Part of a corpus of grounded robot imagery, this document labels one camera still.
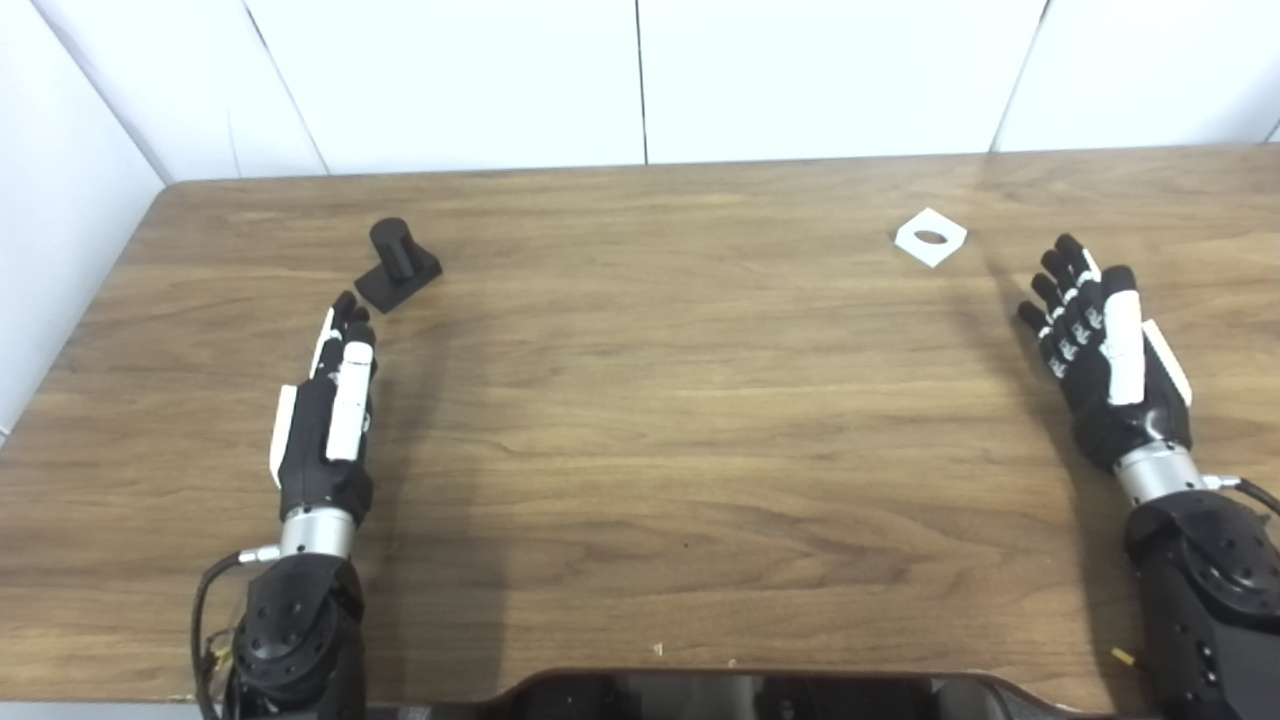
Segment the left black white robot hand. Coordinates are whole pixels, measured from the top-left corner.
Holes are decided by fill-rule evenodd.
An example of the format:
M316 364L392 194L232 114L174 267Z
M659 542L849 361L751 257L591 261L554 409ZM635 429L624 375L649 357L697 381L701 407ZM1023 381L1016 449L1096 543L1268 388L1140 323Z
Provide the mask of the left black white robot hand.
M369 310L344 291L326 311L307 377L280 388L268 461L280 520L335 509L361 525L371 510L366 457L376 342Z

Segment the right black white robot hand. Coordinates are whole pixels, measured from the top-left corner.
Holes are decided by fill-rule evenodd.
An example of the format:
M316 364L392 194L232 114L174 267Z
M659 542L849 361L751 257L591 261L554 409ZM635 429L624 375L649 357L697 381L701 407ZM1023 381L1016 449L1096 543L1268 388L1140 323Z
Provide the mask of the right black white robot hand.
M1016 315L1030 331L1071 416L1071 437L1111 470L1149 445L1189 450L1193 392L1167 341L1146 316L1129 265L1101 266L1073 234L1044 251L1037 301Z

